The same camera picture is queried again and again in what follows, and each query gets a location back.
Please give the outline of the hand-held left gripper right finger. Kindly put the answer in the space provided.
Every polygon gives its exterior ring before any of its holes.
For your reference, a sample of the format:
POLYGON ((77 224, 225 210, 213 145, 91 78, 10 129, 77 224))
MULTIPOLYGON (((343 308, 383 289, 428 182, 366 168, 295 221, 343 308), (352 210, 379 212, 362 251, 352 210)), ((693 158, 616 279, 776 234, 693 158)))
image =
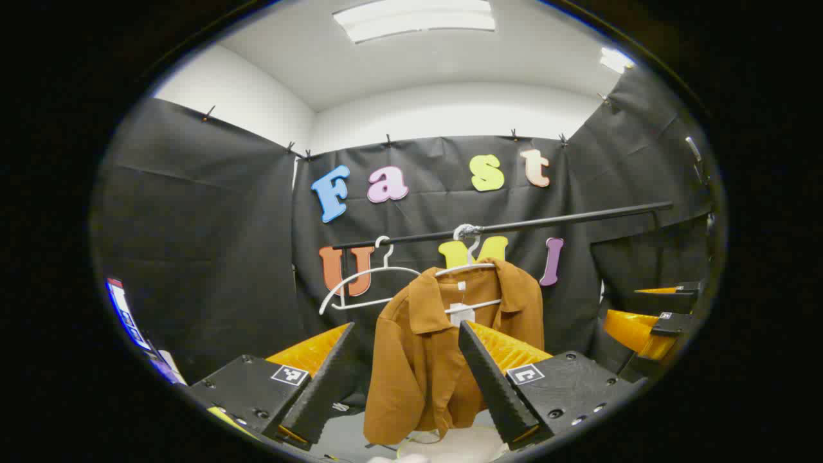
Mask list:
POLYGON ((462 322, 458 344, 512 450, 580 433, 638 393, 584 354, 547 354, 479 323, 462 322))

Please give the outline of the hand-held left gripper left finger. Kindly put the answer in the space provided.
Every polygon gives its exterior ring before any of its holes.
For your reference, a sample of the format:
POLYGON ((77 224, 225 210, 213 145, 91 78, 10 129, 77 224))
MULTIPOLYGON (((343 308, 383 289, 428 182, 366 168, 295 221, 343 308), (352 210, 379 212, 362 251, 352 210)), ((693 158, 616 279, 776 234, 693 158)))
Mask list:
POLYGON ((268 359, 241 355, 189 390, 235 424, 309 450, 352 389, 354 328, 345 323, 268 359))

